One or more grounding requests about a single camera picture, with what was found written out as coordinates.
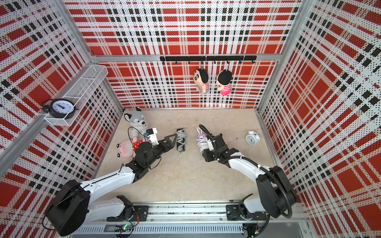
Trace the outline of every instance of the white cable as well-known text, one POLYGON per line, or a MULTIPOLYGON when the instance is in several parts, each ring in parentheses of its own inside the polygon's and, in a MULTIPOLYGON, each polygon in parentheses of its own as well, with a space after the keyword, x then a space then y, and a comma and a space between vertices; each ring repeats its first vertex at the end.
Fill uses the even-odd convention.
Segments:
POLYGON ((185 134, 184 129, 177 131, 176 134, 177 134, 176 142, 181 144, 177 148, 177 151, 182 152, 182 148, 186 144, 187 134, 185 134))
POLYGON ((197 132, 199 133, 198 138, 200 138, 196 139, 197 145, 199 146, 200 152, 202 153, 204 150, 209 149, 209 145, 207 143, 207 137, 202 133, 201 128, 198 127, 197 132))

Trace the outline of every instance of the clock hands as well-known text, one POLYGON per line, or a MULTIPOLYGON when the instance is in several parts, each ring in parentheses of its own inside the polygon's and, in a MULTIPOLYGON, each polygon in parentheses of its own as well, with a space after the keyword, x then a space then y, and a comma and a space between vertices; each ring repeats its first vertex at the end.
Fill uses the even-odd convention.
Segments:
POLYGON ((65 109, 63 106, 61 106, 61 105, 59 105, 59 104, 57 104, 57 106, 59 106, 59 107, 62 108, 62 109, 65 109))

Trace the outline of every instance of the robotic arm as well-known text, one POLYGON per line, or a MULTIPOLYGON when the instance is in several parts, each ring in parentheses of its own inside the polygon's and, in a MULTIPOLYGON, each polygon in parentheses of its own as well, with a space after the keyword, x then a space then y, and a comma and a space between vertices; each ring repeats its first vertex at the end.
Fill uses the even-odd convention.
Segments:
POLYGON ((280 167, 270 168, 258 165, 244 157, 235 148, 229 149, 222 134, 213 136, 203 125, 200 124, 199 127, 213 144, 212 151, 204 150, 202 152, 206 162, 217 160, 229 168, 240 171, 257 183, 260 203, 258 198, 252 195, 240 201, 239 210, 244 219, 252 218, 257 211, 265 211, 274 218, 280 215, 291 218, 291 206, 296 203, 296 193, 280 167))
MULTIPOLYGON (((202 153, 206 162, 217 160, 257 183, 259 199, 249 195, 239 202, 239 213, 243 219, 256 217, 256 212, 267 212, 274 218, 280 215, 287 218, 292 216, 291 206, 296 202, 296 194, 280 167, 258 165, 235 148, 229 149, 222 134, 213 136, 203 125, 199 127, 213 145, 212 150, 204 150, 202 153)), ((93 220, 104 217, 126 220, 133 216, 133 204, 123 195, 112 200, 95 200, 120 186, 140 180, 163 153, 174 147, 177 134, 158 141, 156 128, 148 129, 147 132, 151 143, 140 144, 135 150, 135 158, 119 170, 82 183, 71 180, 62 187, 45 211, 46 217, 61 236, 67 236, 83 223, 93 220)))
POLYGON ((151 143, 140 144, 135 150, 135 158, 119 170, 82 183, 70 180, 62 187, 45 211, 46 217, 61 236, 71 234, 83 223, 104 217, 118 217, 121 220, 132 217, 133 204, 123 195, 112 200, 94 201, 120 186, 140 180, 163 153, 174 147, 177 134, 157 141, 156 128, 148 129, 147 132, 150 139, 153 138, 151 143))

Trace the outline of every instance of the alarm clock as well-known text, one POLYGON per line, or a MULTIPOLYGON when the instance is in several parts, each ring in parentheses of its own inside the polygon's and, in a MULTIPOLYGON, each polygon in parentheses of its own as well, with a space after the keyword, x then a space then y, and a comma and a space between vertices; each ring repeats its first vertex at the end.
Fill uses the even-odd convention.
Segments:
POLYGON ((254 130, 249 131, 249 134, 246 136, 246 142, 249 145, 255 145, 256 143, 259 142, 260 139, 261 139, 261 136, 259 135, 258 132, 254 130))
POLYGON ((76 110, 75 105, 73 102, 66 100, 66 99, 49 99, 46 100, 45 102, 42 103, 42 110, 45 113, 49 113, 52 117, 54 118, 64 118, 66 115, 65 119, 72 118, 74 116, 74 112, 76 110), (45 105, 44 104, 47 101, 52 101, 50 105, 45 105))

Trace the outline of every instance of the cable bundle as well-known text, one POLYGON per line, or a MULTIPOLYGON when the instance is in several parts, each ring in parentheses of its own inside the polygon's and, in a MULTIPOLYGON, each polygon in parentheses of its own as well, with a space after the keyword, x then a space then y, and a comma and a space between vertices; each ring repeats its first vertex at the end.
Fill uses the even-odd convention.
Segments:
POLYGON ((185 134, 185 131, 183 128, 177 129, 176 134, 177 134, 177 139, 176 139, 177 151, 181 153, 185 151, 187 134, 185 134))
POLYGON ((200 152, 202 153, 204 150, 206 149, 209 149, 209 145, 208 145, 208 142, 207 142, 207 137, 205 136, 204 133, 202 133, 202 130, 201 128, 197 128, 197 132, 199 133, 199 135, 197 136, 197 145, 200 149, 200 152))

